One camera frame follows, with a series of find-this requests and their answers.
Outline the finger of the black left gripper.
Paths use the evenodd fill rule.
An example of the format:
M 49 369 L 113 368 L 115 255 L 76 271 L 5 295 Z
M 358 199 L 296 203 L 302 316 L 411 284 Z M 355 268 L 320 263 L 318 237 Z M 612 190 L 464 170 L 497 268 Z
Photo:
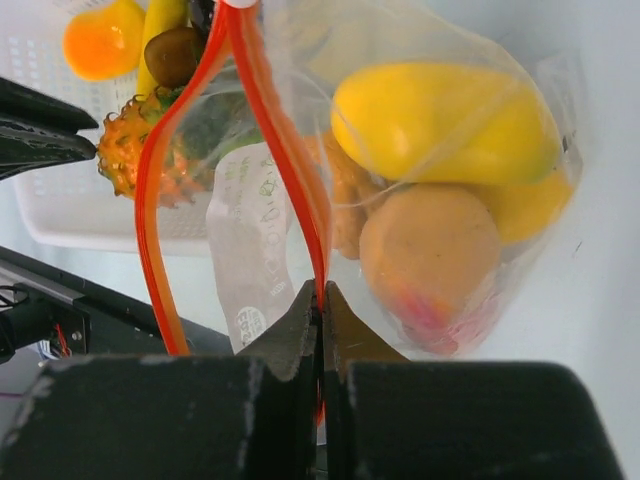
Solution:
M 76 134 L 47 129 L 1 127 L 1 179 L 31 170 L 91 160 L 96 147 Z
M 1 114 L 71 133 L 98 128 L 84 110 L 5 78 L 1 79 Z

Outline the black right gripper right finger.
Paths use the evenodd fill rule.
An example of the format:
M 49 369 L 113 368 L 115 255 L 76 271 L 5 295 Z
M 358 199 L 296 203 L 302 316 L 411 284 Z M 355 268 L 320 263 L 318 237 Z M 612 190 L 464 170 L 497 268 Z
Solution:
M 353 472 L 352 412 L 346 386 L 353 361 L 406 363 L 408 359 L 385 342 L 350 308 L 335 282 L 325 288 L 321 314 L 323 370 L 320 377 L 326 429 L 326 460 L 330 479 L 349 479 Z

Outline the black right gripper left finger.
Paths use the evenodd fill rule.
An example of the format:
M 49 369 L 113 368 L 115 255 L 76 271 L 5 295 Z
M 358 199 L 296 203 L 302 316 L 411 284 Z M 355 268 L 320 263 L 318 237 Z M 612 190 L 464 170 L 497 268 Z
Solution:
M 319 324 L 314 282 L 285 314 L 240 352 L 249 361 L 245 434 L 238 454 L 245 479 L 312 479 L 316 457 Z

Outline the pink toy peach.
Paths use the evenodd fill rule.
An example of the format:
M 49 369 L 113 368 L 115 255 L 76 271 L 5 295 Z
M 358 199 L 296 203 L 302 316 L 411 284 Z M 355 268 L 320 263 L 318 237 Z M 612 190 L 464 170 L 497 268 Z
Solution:
M 481 343 L 498 317 L 495 295 L 471 302 L 461 310 L 450 304 L 409 297 L 394 311 L 408 339 L 420 349 L 445 357 L 455 356 Z

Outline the orange toy fruit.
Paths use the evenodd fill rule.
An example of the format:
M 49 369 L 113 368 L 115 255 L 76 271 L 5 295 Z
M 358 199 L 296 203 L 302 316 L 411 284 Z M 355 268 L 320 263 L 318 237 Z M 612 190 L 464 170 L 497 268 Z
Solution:
M 391 195 L 360 236 L 363 276 L 393 314 L 409 297 L 463 309 L 500 256 L 489 211 L 455 186 L 416 185 Z

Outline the clear zip bag red zipper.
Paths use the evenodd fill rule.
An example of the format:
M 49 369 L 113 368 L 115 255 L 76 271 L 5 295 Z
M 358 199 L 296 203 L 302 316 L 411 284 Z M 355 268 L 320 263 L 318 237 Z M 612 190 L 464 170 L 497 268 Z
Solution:
M 521 64 L 419 1 L 219 1 L 147 137 L 136 235 L 167 351 L 168 166 L 203 174 L 204 300 L 234 351 L 331 286 L 384 344 L 454 358 L 494 330 L 579 182 L 573 52 Z

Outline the yellow toy mango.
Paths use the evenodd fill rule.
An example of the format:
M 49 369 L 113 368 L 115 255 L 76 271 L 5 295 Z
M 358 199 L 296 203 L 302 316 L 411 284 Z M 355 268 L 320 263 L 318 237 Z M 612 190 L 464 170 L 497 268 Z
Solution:
M 330 123 L 351 159 L 389 181 L 529 184 L 562 153 L 531 79 L 481 66 L 366 67 L 336 88 Z

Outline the green toy bell pepper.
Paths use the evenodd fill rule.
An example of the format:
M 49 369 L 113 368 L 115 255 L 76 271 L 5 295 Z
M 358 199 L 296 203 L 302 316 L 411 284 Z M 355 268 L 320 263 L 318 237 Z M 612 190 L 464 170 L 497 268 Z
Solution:
M 263 142 L 263 136 L 259 129 L 229 132 L 209 154 L 207 161 L 213 168 L 230 152 L 241 147 Z

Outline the yellow toy bell pepper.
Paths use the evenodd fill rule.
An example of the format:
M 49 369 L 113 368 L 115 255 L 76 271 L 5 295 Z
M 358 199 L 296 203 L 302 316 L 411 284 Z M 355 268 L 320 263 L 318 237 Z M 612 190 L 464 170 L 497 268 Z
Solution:
M 544 232 L 573 195 L 573 186 L 560 169 L 534 184 L 477 185 L 469 190 L 488 208 L 505 245 L 529 241 Z

